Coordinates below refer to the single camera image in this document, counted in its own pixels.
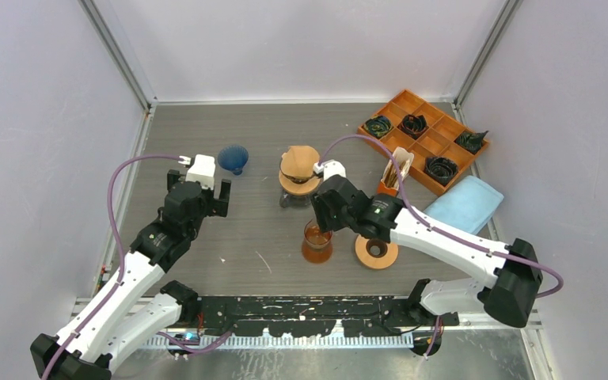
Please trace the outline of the grey glass coffee server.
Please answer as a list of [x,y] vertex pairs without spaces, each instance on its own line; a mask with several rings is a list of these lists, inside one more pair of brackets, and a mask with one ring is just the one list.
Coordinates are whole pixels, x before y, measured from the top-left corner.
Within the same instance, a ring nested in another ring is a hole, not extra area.
[[279,206],[281,208],[307,208],[311,205],[311,196],[314,190],[306,194],[294,194],[288,192],[285,188],[281,188],[279,197]]

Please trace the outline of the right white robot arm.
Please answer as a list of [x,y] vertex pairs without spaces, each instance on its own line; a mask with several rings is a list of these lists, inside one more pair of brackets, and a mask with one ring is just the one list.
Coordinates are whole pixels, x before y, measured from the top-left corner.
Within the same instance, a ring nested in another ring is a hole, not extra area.
[[396,196],[367,196],[341,175],[322,182],[312,205],[323,232],[348,228],[366,239],[415,249],[467,274],[459,280],[419,281],[407,305],[416,324],[427,325],[443,314],[483,310],[505,325],[526,327],[544,272],[528,241],[517,238],[506,244],[468,234]]

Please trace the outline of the brown paper coffee filter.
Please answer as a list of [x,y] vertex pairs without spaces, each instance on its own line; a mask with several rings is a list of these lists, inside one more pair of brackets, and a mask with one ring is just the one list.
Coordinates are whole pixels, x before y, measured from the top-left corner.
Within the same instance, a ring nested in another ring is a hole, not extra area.
[[312,169],[320,160],[320,154],[311,146],[290,146],[282,155],[280,169],[300,168]]

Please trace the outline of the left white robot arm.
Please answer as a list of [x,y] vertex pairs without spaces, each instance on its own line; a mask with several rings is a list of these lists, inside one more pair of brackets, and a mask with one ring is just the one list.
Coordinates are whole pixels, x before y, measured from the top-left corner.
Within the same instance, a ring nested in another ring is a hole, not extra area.
[[198,294],[174,280],[133,315],[131,308],[190,249],[206,217],[225,217],[231,182],[214,197],[213,177],[169,171],[157,218],[142,228],[119,268],[88,305],[54,336],[40,334],[30,352],[42,379],[110,379],[148,339],[200,314]]

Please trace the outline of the amber glass carafe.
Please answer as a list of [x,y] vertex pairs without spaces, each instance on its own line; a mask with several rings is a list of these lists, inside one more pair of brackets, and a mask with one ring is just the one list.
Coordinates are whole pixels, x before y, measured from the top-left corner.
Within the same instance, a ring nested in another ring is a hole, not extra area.
[[317,222],[311,219],[304,228],[301,251],[310,263],[325,263],[333,254],[333,232],[321,231]]

